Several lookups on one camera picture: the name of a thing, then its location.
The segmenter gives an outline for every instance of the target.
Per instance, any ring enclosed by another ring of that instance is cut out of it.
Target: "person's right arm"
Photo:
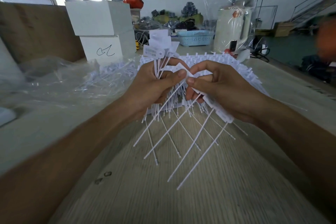
[[[188,78],[186,99],[196,98],[195,88],[212,95],[235,118],[262,129],[336,206],[336,137],[256,90],[233,67],[203,61],[190,72],[202,70],[213,74]]]

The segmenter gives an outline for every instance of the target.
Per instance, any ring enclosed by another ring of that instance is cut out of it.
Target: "brown cardboard box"
[[[65,6],[0,2],[0,37],[17,63],[45,56],[85,57]]]
[[[289,32],[294,28],[292,22],[277,22],[274,26],[274,36],[289,36]]]

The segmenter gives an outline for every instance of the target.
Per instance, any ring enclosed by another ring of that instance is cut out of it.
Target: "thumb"
[[[216,86],[212,82],[207,82],[201,78],[189,77],[186,80],[187,84],[192,88],[202,91],[206,94],[215,95]]]
[[[180,81],[182,81],[187,75],[187,71],[184,69],[178,70],[177,72],[171,74],[170,76],[166,77],[165,79],[158,80],[158,85],[162,90],[175,86]]]

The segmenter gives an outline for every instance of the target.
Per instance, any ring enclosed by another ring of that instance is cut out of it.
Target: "black writing on table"
[[[107,47],[107,48],[105,48],[105,49],[99,48],[99,49],[97,50],[97,55],[98,55],[98,56],[101,56],[101,55],[103,55],[104,53],[106,53],[106,56],[113,56],[113,55],[115,55],[115,53],[109,55],[109,50],[110,50],[111,46],[112,46],[112,45],[110,45],[109,47]]]

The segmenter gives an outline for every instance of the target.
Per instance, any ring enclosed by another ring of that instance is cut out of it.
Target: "person's left arm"
[[[181,60],[171,59],[170,65]],[[104,147],[152,103],[163,103],[185,70],[155,78],[153,62],[143,65],[126,93],[54,145],[0,178],[1,223],[44,223]]]

